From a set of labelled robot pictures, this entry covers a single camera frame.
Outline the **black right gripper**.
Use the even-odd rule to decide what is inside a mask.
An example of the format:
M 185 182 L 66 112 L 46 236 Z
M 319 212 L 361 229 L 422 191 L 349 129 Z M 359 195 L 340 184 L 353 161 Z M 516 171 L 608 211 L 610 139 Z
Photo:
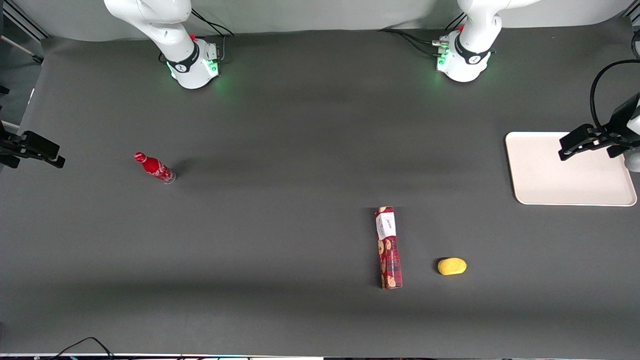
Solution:
M 2 166 L 17 169 L 20 159 L 34 159 L 61 169 L 66 159 L 58 153 L 60 146 L 45 137 L 27 130 L 22 134 L 5 129 L 0 123 L 0 162 Z

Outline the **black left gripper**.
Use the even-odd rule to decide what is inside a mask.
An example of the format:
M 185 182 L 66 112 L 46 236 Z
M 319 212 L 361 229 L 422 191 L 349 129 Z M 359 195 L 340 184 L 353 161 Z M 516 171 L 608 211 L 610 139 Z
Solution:
M 558 157 L 567 161 L 574 155 L 607 148 L 610 158 L 639 149 L 640 94 L 636 93 L 618 106 L 604 126 L 608 140 L 600 139 L 601 132 L 590 124 L 583 124 L 560 139 Z

